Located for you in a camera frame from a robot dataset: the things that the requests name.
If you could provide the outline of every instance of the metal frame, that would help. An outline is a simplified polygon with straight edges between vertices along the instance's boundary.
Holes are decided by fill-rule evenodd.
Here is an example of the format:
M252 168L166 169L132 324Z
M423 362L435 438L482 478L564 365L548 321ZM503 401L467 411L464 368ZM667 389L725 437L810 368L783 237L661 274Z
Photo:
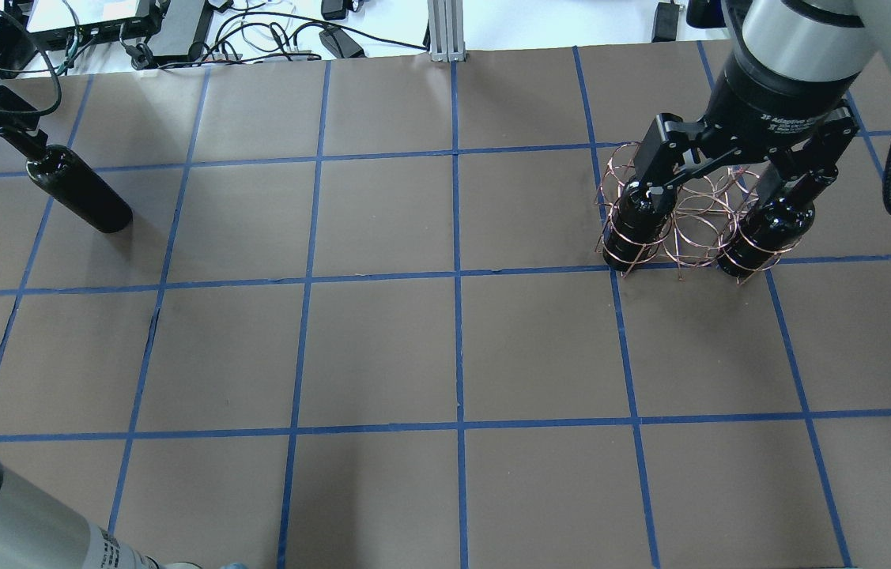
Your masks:
M428 0L428 32L433 61L466 61L462 0Z

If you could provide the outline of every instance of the metal post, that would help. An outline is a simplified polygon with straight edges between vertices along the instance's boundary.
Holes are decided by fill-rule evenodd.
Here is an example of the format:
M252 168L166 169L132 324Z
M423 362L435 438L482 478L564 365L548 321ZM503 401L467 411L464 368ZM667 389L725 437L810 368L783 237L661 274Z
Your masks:
M466 61L466 42L462 38L462 0L428 0L428 28L432 60Z

